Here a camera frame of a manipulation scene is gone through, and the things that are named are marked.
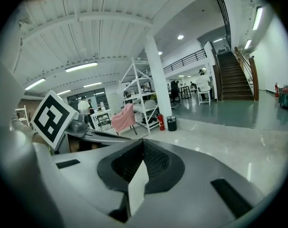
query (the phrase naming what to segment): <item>floor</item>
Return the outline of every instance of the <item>floor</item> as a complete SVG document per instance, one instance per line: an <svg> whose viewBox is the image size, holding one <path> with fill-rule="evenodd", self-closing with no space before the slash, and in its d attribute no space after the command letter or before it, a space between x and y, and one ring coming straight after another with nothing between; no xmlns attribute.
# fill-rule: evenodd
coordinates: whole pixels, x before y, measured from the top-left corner
<svg viewBox="0 0 288 228"><path fill-rule="evenodd" d="M222 101L211 105L198 104L198 96L183 99L173 115L200 122L225 126L288 131L288 110L281 109L278 98L265 91L259 92L259 101Z"/></svg>
<svg viewBox="0 0 288 228"><path fill-rule="evenodd" d="M288 131L223 126L178 119L178 130L147 130L137 125L138 135L126 129L121 136L172 143L211 155L254 183L264 195L275 190L288 168ZM114 129L106 130L115 133Z"/></svg>
<svg viewBox="0 0 288 228"><path fill-rule="evenodd" d="M178 130L159 128L148 134L135 125L120 132L131 139L147 138L211 155L254 183L264 195L280 185L288 170L288 111L276 98L261 92L259 102L224 101L198 105L197 95L173 111ZM111 126L103 131L115 134Z"/></svg>

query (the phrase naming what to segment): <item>window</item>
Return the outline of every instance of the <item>window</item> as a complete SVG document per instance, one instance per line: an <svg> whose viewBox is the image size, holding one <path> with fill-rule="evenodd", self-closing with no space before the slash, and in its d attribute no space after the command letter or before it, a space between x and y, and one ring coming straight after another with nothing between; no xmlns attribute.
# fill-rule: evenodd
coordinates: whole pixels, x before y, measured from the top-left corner
<svg viewBox="0 0 288 228"><path fill-rule="evenodd" d="M97 89L92 91L83 92L81 94L73 95L67 98L68 104L77 110L77 105L81 100L81 97L85 96L86 100L91 99L92 108L96 111L99 106L103 106L105 109L109 109L108 101L105 93L105 89Z"/></svg>

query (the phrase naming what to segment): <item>pillar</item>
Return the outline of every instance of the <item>pillar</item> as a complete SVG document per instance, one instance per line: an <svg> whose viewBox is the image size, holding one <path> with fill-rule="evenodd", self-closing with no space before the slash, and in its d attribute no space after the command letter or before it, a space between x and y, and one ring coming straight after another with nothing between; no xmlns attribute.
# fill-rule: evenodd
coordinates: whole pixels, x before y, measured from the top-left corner
<svg viewBox="0 0 288 228"><path fill-rule="evenodd" d="M164 118L164 125L167 128L166 117L172 115L172 107L167 90L167 82L159 56L159 50L152 36L147 36L145 40L145 51L152 73L154 88L158 99L160 113Z"/></svg>

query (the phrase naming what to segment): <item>wooden stairs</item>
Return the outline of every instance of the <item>wooden stairs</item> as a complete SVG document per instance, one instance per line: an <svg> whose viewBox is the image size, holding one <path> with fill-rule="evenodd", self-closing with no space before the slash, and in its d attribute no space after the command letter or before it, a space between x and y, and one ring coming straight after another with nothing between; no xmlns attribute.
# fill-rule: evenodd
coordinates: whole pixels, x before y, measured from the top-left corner
<svg viewBox="0 0 288 228"><path fill-rule="evenodd" d="M231 52L217 55L222 81L223 100L254 100L248 81Z"/></svg>

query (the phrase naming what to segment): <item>red fire extinguisher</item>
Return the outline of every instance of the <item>red fire extinguisher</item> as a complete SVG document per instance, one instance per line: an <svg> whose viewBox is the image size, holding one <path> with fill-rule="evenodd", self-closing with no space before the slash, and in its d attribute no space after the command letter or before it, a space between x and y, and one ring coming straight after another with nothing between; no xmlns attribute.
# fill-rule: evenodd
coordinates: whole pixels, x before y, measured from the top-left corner
<svg viewBox="0 0 288 228"><path fill-rule="evenodd" d="M277 83L275 84L275 97L278 97L279 93L278 93L278 85Z"/></svg>
<svg viewBox="0 0 288 228"><path fill-rule="evenodd" d="M164 127L163 116L162 116L161 114L159 114L159 115L157 116L157 118L158 118L160 130L161 130L161 131L164 131L164 130L165 130L165 127Z"/></svg>

